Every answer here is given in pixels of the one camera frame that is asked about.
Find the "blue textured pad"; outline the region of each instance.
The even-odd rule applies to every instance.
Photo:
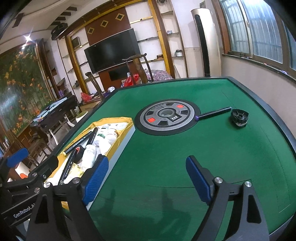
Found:
[[[209,205],[211,202],[210,186],[190,156],[186,159],[186,170],[200,199]]]
[[[28,157],[28,155],[29,155],[28,150],[26,148],[22,148],[7,158],[6,165],[10,168],[13,168],[17,164],[19,164],[22,160],[24,160],[26,157]]]
[[[98,168],[94,171],[94,174],[85,186],[83,203],[87,205],[89,202],[94,201],[96,194],[107,174],[109,168],[109,161],[107,157],[104,157]]]

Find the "floral painting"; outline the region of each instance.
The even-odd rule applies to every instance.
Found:
[[[52,102],[35,44],[0,56],[0,115],[5,128],[19,134]]]

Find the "speaker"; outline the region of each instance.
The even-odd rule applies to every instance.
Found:
[[[67,23],[61,23],[58,26],[56,26],[51,32],[52,40],[56,40],[57,37],[61,34],[61,32],[63,32],[67,27],[68,27]]]
[[[209,9],[196,8],[191,10],[197,33],[200,39],[204,75],[221,76],[221,57],[218,36]]]

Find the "tv screen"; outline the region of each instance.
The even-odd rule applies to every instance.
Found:
[[[84,50],[92,73],[124,63],[122,59],[140,54],[133,28],[112,35]]]

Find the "yellow wooden column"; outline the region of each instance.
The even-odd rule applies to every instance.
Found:
[[[71,37],[66,36],[65,41],[66,41],[66,46],[67,46],[67,50],[68,50],[68,53],[69,53],[69,57],[70,57],[72,65],[73,65],[74,73],[75,73],[76,78],[77,78],[77,80],[79,82],[81,91],[83,93],[85,93],[85,94],[89,94],[89,90],[88,90],[88,88],[86,86],[86,83],[84,81],[82,72],[80,70],[80,67],[79,67],[79,64],[78,64],[78,61],[77,61],[77,58],[76,58],[76,54],[75,54],[75,51],[74,51],[74,48],[73,48],[73,45],[72,45]]]
[[[161,51],[163,53],[163,58],[165,62],[165,69],[166,71],[175,78],[175,71],[174,71],[174,64],[173,59],[170,51],[170,45],[168,42],[167,33],[165,30],[165,26],[163,24],[163,19],[161,17],[159,8],[157,6],[157,2],[155,0],[148,0],[148,4],[152,13],[152,17],[156,26]]]

